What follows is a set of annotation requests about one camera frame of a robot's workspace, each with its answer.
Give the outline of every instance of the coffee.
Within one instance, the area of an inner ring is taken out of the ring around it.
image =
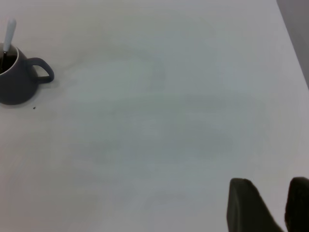
[[[17,56],[10,56],[8,55],[4,61],[3,61],[3,64],[2,64],[2,70],[0,71],[1,73],[9,70],[10,67],[13,66],[13,64],[15,63],[17,59]]]

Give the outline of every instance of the white table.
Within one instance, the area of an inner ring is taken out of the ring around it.
[[[223,232],[233,177],[284,228],[309,93],[275,0],[3,2],[56,79],[0,107],[1,232]]]

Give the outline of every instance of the gray mug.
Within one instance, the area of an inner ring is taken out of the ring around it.
[[[40,66],[48,76],[39,77],[34,65]],[[41,58],[29,58],[11,45],[4,60],[4,72],[0,74],[0,103],[16,105],[28,101],[38,89],[39,84],[52,82],[55,75],[51,67]]]

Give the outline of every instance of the gray wall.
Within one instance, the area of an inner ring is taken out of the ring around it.
[[[309,86],[309,1],[277,0],[277,2]]]

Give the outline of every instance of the spoon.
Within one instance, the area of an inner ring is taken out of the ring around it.
[[[3,55],[2,55],[2,60],[0,64],[0,72],[2,72],[4,60],[6,58],[8,51],[10,50],[15,28],[16,28],[16,20],[14,18],[10,18],[8,22],[8,26],[6,28],[5,40],[3,43]]]

